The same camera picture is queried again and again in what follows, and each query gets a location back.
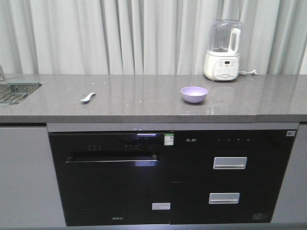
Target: spoon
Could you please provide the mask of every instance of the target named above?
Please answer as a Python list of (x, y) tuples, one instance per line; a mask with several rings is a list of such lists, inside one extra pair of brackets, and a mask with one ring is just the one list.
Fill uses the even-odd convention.
[(92, 97), (93, 95), (95, 95), (95, 94), (96, 94), (96, 93), (94, 93), (94, 92), (90, 93), (90, 94), (87, 95), (85, 98), (81, 99), (80, 102), (88, 103), (88, 102), (90, 101), (91, 97)]

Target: gray cabinet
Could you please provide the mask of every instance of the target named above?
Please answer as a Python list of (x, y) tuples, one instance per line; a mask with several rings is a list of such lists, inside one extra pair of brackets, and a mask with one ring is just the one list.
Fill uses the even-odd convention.
[(0, 228), (61, 226), (46, 127), (0, 127)]
[(307, 124), (299, 126), (272, 223), (307, 223)]

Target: dishwasher handle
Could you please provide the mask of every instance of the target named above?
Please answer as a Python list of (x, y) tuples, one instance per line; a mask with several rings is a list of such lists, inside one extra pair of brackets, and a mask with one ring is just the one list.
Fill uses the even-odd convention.
[(110, 163), (110, 162), (144, 162), (158, 161), (158, 155), (155, 152), (135, 152), (127, 154), (126, 152), (108, 152), (98, 154), (76, 154), (69, 156), (67, 163)]

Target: bowl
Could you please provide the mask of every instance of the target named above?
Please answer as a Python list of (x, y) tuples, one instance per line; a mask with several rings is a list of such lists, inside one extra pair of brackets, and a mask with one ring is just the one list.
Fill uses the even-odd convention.
[(197, 86), (188, 86), (181, 89), (182, 97), (185, 101), (196, 104), (205, 100), (208, 90), (197, 87)]

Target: sticker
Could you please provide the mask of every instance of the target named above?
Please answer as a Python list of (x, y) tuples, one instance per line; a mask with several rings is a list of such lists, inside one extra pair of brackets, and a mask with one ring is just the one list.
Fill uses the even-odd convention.
[(295, 136), (296, 131), (287, 131), (287, 137), (294, 137)]
[(153, 203), (152, 210), (170, 210), (171, 203)]
[(164, 134), (164, 145), (174, 145), (174, 134)]

